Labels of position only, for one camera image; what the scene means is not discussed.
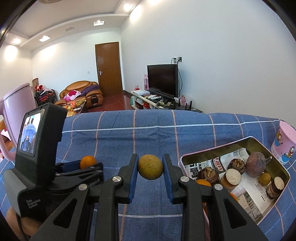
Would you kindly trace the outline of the orange tangerine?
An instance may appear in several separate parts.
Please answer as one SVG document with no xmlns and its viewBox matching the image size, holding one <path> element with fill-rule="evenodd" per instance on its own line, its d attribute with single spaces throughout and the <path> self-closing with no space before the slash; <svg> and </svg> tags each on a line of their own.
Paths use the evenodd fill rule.
<svg viewBox="0 0 296 241">
<path fill-rule="evenodd" d="M 198 180 L 196 180 L 196 182 L 197 182 L 198 184 L 200 184 L 200 185 L 211 187 L 211 183 L 208 182 L 207 180 L 204 180 L 204 179 L 198 179 Z"/>
<path fill-rule="evenodd" d="M 94 166 L 97 164 L 95 157 L 93 156 L 84 156 L 80 161 L 80 169 L 86 169 L 90 166 Z"/>
</svg>

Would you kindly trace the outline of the black rack with clothes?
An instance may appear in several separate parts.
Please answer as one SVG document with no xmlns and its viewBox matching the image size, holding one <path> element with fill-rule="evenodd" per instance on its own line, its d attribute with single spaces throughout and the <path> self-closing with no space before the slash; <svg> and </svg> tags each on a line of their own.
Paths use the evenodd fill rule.
<svg viewBox="0 0 296 241">
<path fill-rule="evenodd" d="M 35 93 L 34 98 L 37 106 L 41 106 L 46 103 L 55 104 L 58 101 L 56 92 L 53 89 L 45 89 L 42 91 L 37 91 Z"/>
</svg>

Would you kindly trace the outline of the printed paper liner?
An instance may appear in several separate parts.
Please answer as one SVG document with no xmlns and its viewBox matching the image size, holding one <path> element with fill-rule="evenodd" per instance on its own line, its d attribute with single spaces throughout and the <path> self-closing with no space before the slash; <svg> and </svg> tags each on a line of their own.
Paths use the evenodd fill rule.
<svg viewBox="0 0 296 241">
<path fill-rule="evenodd" d="M 222 180 L 232 160 L 241 159 L 243 162 L 246 162 L 248 157 L 247 150 L 240 148 L 220 157 L 208 159 L 203 162 L 194 161 L 192 164 L 184 166 L 187 174 L 194 180 L 198 179 L 198 172 L 207 167 L 214 169 L 218 173 L 220 180 Z M 229 187 L 227 183 L 223 183 L 222 185 L 231 194 L 235 195 L 238 203 L 256 223 L 259 223 L 263 219 L 264 212 L 273 203 L 267 197 L 267 187 L 262 186 L 257 177 L 250 177 L 246 172 L 241 174 L 240 183 L 233 188 Z"/>
</svg>

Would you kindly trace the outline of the pink electric kettle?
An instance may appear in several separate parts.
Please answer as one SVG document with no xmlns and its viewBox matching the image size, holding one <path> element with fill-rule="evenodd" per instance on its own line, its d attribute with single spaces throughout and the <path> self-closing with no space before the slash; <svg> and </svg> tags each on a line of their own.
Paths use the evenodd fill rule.
<svg viewBox="0 0 296 241">
<path fill-rule="evenodd" d="M 20 85 L 1 98 L 1 116 L 13 146 L 18 145 L 19 133 L 25 114 L 37 107 L 29 83 Z"/>
</svg>

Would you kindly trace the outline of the wooden coffee table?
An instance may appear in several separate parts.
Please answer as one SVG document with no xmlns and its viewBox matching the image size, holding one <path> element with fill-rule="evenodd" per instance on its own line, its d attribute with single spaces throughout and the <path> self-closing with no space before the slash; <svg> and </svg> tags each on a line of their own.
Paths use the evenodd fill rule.
<svg viewBox="0 0 296 241">
<path fill-rule="evenodd" d="M 69 104 L 62 106 L 67 110 L 67 117 L 71 117 L 80 114 L 86 108 L 86 100 L 71 101 Z"/>
</svg>

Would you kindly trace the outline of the dark brown mangosteen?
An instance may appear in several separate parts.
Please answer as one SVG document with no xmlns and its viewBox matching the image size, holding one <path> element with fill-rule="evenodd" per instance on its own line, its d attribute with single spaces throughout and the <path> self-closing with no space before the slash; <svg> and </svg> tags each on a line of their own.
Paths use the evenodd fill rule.
<svg viewBox="0 0 296 241">
<path fill-rule="evenodd" d="M 218 184 L 220 177 L 218 173 L 211 167 L 205 167 L 198 173 L 198 180 L 205 180 L 211 184 L 211 186 Z"/>
</svg>

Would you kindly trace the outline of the brown leather sofa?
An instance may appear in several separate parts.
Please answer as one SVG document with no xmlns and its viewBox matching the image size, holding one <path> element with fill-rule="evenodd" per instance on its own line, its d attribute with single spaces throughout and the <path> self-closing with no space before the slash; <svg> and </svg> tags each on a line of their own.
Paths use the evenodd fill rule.
<svg viewBox="0 0 296 241">
<path fill-rule="evenodd" d="M 81 80 L 68 85 L 59 94 L 60 99 L 55 103 L 62 106 L 72 101 L 86 101 L 86 108 L 95 108 L 103 104 L 103 93 L 97 82 Z"/>
</svg>

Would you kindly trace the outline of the small yellow-green round fruit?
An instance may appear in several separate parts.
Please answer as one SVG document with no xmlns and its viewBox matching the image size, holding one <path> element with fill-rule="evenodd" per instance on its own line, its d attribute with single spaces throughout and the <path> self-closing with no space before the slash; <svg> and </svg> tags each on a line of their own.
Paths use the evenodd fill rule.
<svg viewBox="0 0 296 241">
<path fill-rule="evenodd" d="M 263 172 L 259 178 L 258 182 L 260 183 L 261 186 L 265 187 L 271 182 L 271 176 L 269 173 Z"/>
</svg>

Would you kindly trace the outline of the pink metal tin box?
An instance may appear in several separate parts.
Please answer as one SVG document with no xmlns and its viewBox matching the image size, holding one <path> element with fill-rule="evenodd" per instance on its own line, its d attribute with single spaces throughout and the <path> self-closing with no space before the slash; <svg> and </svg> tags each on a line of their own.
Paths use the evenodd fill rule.
<svg viewBox="0 0 296 241">
<path fill-rule="evenodd" d="M 254 137 L 184 154 L 178 166 L 193 180 L 211 182 L 217 173 L 219 183 L 256 224 L 272 210 L 290 180 L 284 166 Z"/>
</svg>

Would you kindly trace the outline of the large purple round fruit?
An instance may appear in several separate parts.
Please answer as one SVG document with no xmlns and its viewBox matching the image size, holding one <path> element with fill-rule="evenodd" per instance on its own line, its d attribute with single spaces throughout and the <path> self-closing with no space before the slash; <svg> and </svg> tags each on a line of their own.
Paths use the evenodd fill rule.
<svg viewBox="0 0 296 241">
<path fill-rule="evenodd" d="M 261 152 L 252 153 L 246 160 L 246 173 L 252 177 L 256 178 L 261 175 L 265 170 L 267 163 L 272 160 L 272 156 L 265 157 Z"/>
</svg>

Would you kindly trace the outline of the white tv stand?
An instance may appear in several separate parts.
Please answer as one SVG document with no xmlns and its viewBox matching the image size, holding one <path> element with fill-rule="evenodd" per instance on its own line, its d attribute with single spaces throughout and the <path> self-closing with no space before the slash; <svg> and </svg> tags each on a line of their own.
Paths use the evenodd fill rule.
<svg viewBox="0 0 296 241">
<path fill-rule="evenodd" d="M 130 105 L 134 109 L 177 109 L 177 110 L 189 110 L 197 113 L 203 111 L 194 108 L 192 101 L 181 105 L 181 101 L 178 98 L 168 99 L 159 95 L 149 94 L 145 90 L 133 90 L 130 91 Z"/>
</svg>

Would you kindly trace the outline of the pink cartoon cup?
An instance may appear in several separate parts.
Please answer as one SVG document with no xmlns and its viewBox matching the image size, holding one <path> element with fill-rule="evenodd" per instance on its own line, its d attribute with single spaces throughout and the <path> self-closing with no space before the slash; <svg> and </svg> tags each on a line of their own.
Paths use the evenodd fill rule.
<svg viewBox="0 0 296 241">
<path fill-rule="evenodd" d="M 295 154 L 295 129 L 285 121 L 280 121 L 276 137 L 271 145 L 271 153 L 283 165 Z"/>
</svg>

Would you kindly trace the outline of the brown wooden door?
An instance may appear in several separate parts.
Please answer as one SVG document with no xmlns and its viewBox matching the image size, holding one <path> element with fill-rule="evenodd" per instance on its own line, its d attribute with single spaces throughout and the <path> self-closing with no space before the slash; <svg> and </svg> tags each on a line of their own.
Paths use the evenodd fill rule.
<svg viewBox="0 0 296 241">
<path fill-rule="evenodd" d="M 95 45 L 98 82 L 104 96 L 121 94 L 122 77 L 119 42 Z"/>
</svg>

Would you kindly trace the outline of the black flat television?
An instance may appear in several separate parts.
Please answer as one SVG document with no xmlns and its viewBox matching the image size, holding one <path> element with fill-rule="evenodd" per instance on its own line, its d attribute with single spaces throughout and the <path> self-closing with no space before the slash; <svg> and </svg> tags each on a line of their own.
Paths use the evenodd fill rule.
<svg viewBox="0 0 296 241">
<path fill-rule="evenodd" d="M 179 80 L 176 64 L 148 65 L 149 92 L 178 97 Z"/>
</svg>

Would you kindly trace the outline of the wall power socket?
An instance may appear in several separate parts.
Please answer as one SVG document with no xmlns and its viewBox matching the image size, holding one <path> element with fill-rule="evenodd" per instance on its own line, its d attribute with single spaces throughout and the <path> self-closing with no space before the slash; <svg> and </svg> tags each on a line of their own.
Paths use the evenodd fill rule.
<svg viewBox="0 0 296 241">
<path fill-rule="evenodd" d="M 179 62 L 182 62 L 182 57 L 173 58 L 173 63 L 178 64 Z"/>
</svg>

